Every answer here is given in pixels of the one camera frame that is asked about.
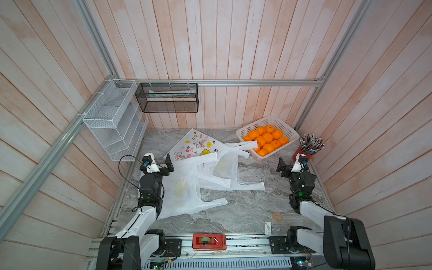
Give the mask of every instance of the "aluminum frame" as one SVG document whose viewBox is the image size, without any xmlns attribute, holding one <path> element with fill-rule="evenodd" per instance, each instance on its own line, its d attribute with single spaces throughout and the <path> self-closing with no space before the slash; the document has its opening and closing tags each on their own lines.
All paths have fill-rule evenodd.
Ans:
<svg viewBox="0 0 432 270">
<path fill-rule="evenodd" d="M 327 84 L 328 78 L 333 74 L 335 71 L 338 63 L 342 59 L 346 49 L 351 44 L 351 41 L 353 40 L 354 36 L 358 32 L 361 24 L 364 22 L 366 15 L 369 13 L 371 8 L 374 6 L 376 0 L 363 0 L 363 2 L 360 4 L 359 9 L 357 10 L 353 21 L 350 23 L 349 28 L 347 29 L 346 33 L 343 35 L 343 38 L 336 49 L 334 56 L 331 58 L 331 61 L 324 71 L 323 76 L 321 79 L 323 80 L 323 83 L 318 86 L 317 89 L 314 90 L 314 93 L 312 94 L 312 97 L 309 99 L 305 109 L 303 110 L 302 114 L 300 115 L 299 121 L 297 122 L 295 126 L 295 130 L 299 131 L 304 124 L 307 116 L 311 112 L 312 107 L 315 105 L 316 101 L 318 100 L 319 95 L 322 93 L 322 90 L 324 89 L 325 85 Z"/>
<path fill-rule="evenodd" d="M 108 70 L 111 74 L 107 79 L 118 78 L 118 73 L 113 65 L 112 59 L 101 39 L 101 36 L 97 30 L 97 27 L 90 15 L 89 9 L 85 0 L 75 0 L 75 5 L 78 7 L 79 12 L 83 18 L 85 25 L 87 26 L 90 34 L 94 38 L 94 41 L 98 47 L 99 52 L 103 56 L 104 62 L 107 65 Z M 317 101 L 318 96 L 321 94 L 323 87 L 325 86 L 327 79 L 334 72 L 336 65 L 340 62 L 346 48 L 349 46 L 354 35 L 358 31 L 359 26 L 364 21 L 367 12 L 371 9 L 375 0 L 363 0 L 359 10 L 357 11 L 353 21 L 351 22 L 347 32 L 345 33 L 341 44 L 339 45 L 335 55 L 332 57 L 332 61 L 329 67 L 326 69 L 323 77 L 320 79 L 236 79 L 236 80 L 137 80 L 140 82 L 155 82 L 155 83 L 197 83 L 198 86 L 316 86 L 318 87 L 308 102 L 304 112 L 302 113 L 299 123 L 296 126 L 296 130 L 300 129 L 303 125 L 307 115 L 309 114 L 312 106 Z M 99 89 L 105 87 L 107 82 L 105 81 Z M 6 206 L 0 212 L 0 243 L 6 237 L 7 233 L 16 223 L 18 218 L 21 216 L 23 211 L 26 209 L 32 198 L 37 194 L 40 187 L 43 185 L 49 174 L 52 172 L 54 167 L 57 165 L 63 154 L 67 151 L 73 140 L 81 131 L 83 122 L 83 113 L 87 112 L 90 106 L 97 99 L 97 94 L 94 94 L 92 98 L 86 103 L 79 114 L 73 119 L 68 128 L 63 132 L 62 136 L 56 141 L 56 143 L 50 148 L 50 150 L 44 155 L 39 164 L 32 170 L 29 176 L 24 180 L 24 183 L 20 186 L 19 190 L 12 196 Z M 121 183 L 121 188 L 118 192 L 122 192 L 125 188 L 125 181 Z M 107 222 L 111 222 L 109 218 L 112 218 L 113 208 L 118 205 L 117 203 L 111 208 L 110 214 L 108 215 Z"/>
<path fill-rule="evenodd" d="M 105 81 L 99 89 L 106 84 L 108 84 L 108 81 Z M 24 179 L 19 189 L 0 212 L 0 243 L 5 239 L 6 235 L 12 229 L 16 221 L 18 221 L 19 217 L 30 204 L 30 201 L 37 194 L 54 167 L 63 157 L 63 154 L 85 126 L 83 122 L 84 114 L 97 100 L 98 95 L 100 94 L 93 94 L 92 98 L 84 105 L 79 114 L 75 116 L 62 136 L 57 139 L 41 161 L 33 168 L 32 172 Z"/>
<path fill-rule="evenodd" d="M 137 79 L 138 83 L 196 83 L 208 86 L 321 86 L 321 79 Z"/>
</svg>

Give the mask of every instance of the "plastic bag handle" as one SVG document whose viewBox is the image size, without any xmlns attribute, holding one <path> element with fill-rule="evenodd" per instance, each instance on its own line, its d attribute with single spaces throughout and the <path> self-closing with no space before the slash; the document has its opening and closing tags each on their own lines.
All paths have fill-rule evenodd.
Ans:
<svg viewBox="0 0 432 270">
<path fill-rule="evenodd" d="M 231 147 L 238 150 L 250 150 L 253 148 L 258 148 L 258 142 L 257 141 L 242 142 L 242 144 L 238 146 L 231 146 Z"/>
<path fill-rule="evenodd" d="M 230 147 L 230 148 L 231 148 L 230 149 L 231 152 L 234 152 L 234 153 L 236 153 L 239 156 L 242 156 L 242 157 L 245 157 L 245 158 L 249 157 L 249 153 L 248 152 L 245 152 L 243 150 L 237 149 L 235 147 Z"/>
</svg>

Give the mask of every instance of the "black mesh basket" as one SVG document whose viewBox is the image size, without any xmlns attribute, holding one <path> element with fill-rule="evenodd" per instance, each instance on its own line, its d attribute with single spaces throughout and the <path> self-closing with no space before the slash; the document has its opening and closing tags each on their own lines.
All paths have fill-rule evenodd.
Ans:
<svg viewBox="0 0 432 270">
<path fill-rule="evenodd" d="M 140 83 L 135 96 L 143 112 L 198 112 L 196 83 Z"/>
</svg>

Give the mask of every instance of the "wooden plank wall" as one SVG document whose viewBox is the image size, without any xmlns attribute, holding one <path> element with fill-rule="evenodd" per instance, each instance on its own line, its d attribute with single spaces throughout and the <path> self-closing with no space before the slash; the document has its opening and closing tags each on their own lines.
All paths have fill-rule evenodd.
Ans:
<svg viewBox="0 0 432 270">
<path fill-rule="evenodd" d="M 325 141 L 313 161 L 377 269 L 432 265 L 431 14 L 428 0 L 377 1 L 301 128 Z"/>
<path fill-rule="evenodd" d="M 73 1 L 0 1 L 0 207 L 109 74 Z M 121 177 L 85 128 L 0 244 L 2 269 L 78 269 Z"/>
<path fill-rule="evenodd" d="M 87 0 L 121 78 L 320 77 L 359 0 Z M 149 128 L 294 126 L 311 87 L 206 87 L 200 111 L 152 113 Z"/>
</svg>

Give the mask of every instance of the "red tape dispenser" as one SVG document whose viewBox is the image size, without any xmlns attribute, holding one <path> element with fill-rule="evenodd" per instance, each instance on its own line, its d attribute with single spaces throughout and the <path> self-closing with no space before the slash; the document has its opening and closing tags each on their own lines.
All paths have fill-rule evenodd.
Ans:
<svg viewBox="0 0 432 270">
<path fill-rule="evenodd" d="M 194 233 L 193 249 L 226 250 L 226 236 Z"/>
</svg>

